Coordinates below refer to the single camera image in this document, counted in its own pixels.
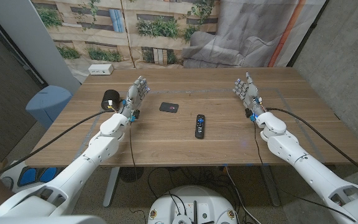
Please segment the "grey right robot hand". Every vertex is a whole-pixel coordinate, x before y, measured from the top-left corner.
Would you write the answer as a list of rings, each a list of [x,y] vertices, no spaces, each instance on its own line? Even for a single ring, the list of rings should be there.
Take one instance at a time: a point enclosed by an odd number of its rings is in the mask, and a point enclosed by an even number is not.
[[[261,114],[267,111],[249,72],[246,72],[245,80],[237,79],[234,82],[232,90],[241,99],[245,107],[246,117],[252,122],[255,122]]]

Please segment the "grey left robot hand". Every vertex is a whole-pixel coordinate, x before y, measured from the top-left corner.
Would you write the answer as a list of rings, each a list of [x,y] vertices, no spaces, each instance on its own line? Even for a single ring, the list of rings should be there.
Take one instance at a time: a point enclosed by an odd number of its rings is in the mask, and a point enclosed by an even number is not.
[[[123,104],[119,109],[119,113],[131,120],[133,113],[140,108],[143,99],[149,91],[150,88],[148,86],[147,79],[140,76],[129,87],[127,95],[123,99]]]

